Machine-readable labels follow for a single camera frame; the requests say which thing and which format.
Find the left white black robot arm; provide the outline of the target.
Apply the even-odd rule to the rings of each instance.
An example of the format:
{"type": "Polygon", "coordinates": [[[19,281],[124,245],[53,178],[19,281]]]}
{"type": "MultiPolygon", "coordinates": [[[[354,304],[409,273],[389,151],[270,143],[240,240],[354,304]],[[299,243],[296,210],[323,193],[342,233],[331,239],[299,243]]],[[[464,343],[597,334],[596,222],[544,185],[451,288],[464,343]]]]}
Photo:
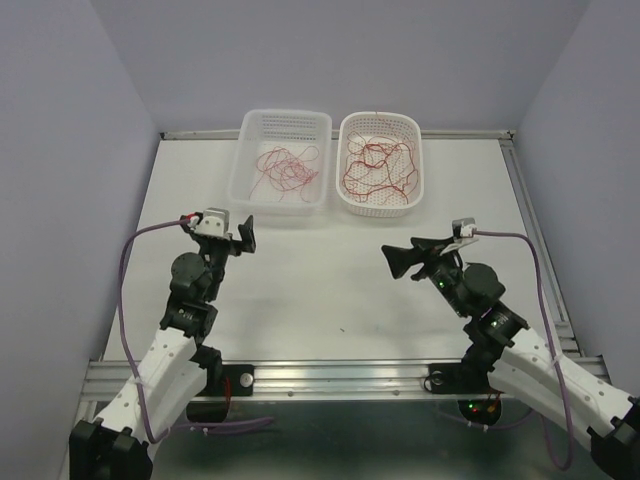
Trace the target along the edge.
{"type": "Polygon", "coordinates": [[[198,249],[173,261],[164,315],[144,357],[135,360],[127,339],[120,339],[131,375],[94,419],[72,429],[72,479],[150,478],[156,452],[187,404],[222,384],[221,354],[204,341],[217,316],[213,303],[228,259],[256,250],[254,219],[240,224],[237,236],[224,209],[183,215],[175,224],[198,249]]]}

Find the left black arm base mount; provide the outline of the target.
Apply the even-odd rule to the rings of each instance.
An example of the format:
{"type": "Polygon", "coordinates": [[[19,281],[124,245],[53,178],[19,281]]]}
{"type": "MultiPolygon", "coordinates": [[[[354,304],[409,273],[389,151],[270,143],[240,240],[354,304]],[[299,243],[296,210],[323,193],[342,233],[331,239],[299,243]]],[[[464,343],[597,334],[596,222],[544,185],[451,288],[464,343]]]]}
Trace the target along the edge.
{"type": "Polygon", "coordinates": [[[253,395],[255,366],[250,363],[227,363],[219,350],[200,346],[192,360],[206,373],[200,397],[230,398],[253,395]]]}

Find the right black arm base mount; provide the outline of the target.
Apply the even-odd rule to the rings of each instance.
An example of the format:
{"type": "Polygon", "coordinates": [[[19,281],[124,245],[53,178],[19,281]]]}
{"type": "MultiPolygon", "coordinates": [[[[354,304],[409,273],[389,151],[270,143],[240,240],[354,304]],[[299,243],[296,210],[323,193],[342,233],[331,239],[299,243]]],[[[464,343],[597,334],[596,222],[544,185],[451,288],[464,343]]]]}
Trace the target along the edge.
{"type": "Polygon", "coordinates": [[[428,364],[423,386],[435,395],[488,394],[488,374],[499,359],[499,353],[472,346],[460,360],[428,364]]]}

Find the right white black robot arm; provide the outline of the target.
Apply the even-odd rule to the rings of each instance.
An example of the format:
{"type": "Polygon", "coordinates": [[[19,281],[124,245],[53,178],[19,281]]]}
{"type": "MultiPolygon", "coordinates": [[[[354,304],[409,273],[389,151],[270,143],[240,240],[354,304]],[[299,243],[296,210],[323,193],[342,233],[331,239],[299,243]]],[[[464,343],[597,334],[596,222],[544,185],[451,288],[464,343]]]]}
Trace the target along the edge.
{"type": "Polygon", "coordinates": [[[639,476],[639,400],[598,378],[557,350],[501,298],[506,288],[494,269],[464,263],[464,241],[413,238],[408,248],[381,248],[391,275],[413,267],[414,281],[427,279],[461,318],[471,345],[460,378],[472,390],[487,385],[513,396],[565,429],[613,479],[639,476]]]}

